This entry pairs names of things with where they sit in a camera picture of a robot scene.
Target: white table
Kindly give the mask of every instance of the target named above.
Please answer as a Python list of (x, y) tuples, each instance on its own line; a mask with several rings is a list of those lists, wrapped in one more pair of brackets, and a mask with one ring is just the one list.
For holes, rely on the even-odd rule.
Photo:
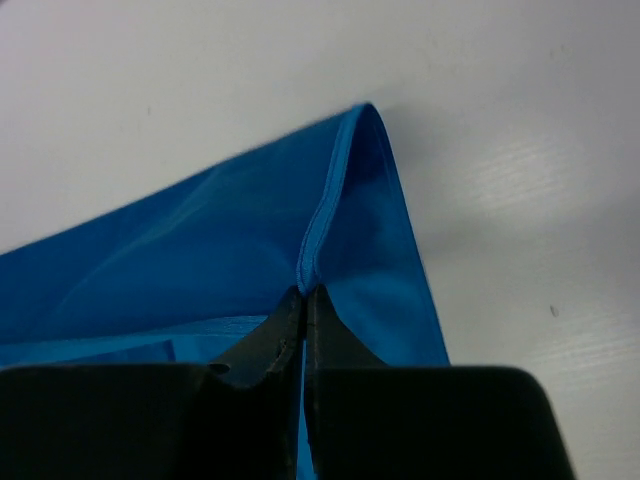
[(640, 477), (640, 2), (9, 0), (0, 250), (362, 100), (454, 363), (531, 370)]

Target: fabric fold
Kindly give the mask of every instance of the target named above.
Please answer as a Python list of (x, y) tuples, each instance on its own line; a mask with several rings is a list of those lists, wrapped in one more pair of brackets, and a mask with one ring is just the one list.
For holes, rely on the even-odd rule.
[(368, 104), (0, 256), (0, 366), (207, 362), (318, 283), (383, 360), (448, 363)]

